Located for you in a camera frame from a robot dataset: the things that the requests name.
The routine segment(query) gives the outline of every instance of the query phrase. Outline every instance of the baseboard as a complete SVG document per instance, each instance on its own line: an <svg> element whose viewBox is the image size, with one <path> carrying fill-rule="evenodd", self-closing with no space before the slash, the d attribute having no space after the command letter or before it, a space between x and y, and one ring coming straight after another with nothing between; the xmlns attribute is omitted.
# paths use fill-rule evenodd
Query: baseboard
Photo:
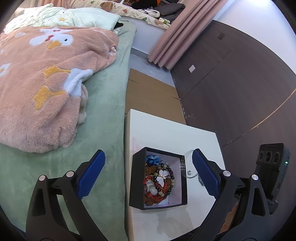
<svg viewBox="0 0 296 241"><path fill-rule="evenodd" d="M135 48L131 48L131 54L137 55L138 57L143 58L143 59L148 59L147 53L144 53L144 52L142 52L138 49L135 49Z"/></svg>

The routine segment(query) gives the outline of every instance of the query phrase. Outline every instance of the cardboard sheet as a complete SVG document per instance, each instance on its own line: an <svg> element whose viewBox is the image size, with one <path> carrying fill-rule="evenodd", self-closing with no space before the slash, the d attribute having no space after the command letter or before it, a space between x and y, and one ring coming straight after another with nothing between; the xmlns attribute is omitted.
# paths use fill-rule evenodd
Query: cardboard sheet
<svg viewBox="0 0 296 241"><path fill-rule="evenodd" d="M126 91L126 111L130 109L186 124L176 88L131 69Z"/></svg>

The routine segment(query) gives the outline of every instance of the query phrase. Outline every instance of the blue gripper pad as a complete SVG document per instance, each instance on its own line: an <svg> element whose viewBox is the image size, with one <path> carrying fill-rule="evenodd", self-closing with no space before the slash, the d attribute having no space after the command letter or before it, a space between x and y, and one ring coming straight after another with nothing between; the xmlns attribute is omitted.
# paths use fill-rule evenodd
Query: blue gripper pad
<svg viewBox="0 0 296 241"><path fill-rule="evenodd" d="M192 163L198 172L202 182L205 185L207 192L214 196L216 199L219 197L219 180L213 173L212 169L207 164L207 159L203 154L200 154L198 150L194 150L192 153Z"/></svg>
<svg viewBox="0 0 296 241"><path fill-rule="evenodd" d="M89 195L96 179L105 165L105 153L100 151L85 170L78 182L77 196L79 199Z"/></svg>

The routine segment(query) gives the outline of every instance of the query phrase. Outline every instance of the pink curtain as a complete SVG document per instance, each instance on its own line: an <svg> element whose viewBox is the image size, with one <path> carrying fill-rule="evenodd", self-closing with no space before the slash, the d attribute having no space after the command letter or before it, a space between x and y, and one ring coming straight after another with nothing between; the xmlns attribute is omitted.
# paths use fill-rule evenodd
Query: pink curtain
<svg viewBox="0 0 296 241"><path fill-rule="evenodd" d="M70 0L39 0L38 6L53 3L55 7L70 8Z"/></svg>
<svg viewBox="0 0 296 241"><path fill-rule="evenodd" d="M228 0L191 0L150 52L150 62L172 69Z"/></svg>

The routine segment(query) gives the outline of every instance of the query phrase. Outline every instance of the duck beak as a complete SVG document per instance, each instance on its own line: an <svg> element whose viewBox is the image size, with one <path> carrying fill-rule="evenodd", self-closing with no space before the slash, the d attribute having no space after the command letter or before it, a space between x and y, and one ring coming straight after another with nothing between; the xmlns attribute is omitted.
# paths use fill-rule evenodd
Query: duck beak
<svg viewBox="0 0 296 241"><path fill-rule="evenodd" d="M56 47L56 46L61 46L61 45L62 45L62 44L61 44L59 41L55 40L55 41L53 41L50 45L48 45L47 48L48 48L48 49L53 49L54 47Z"/></svg>

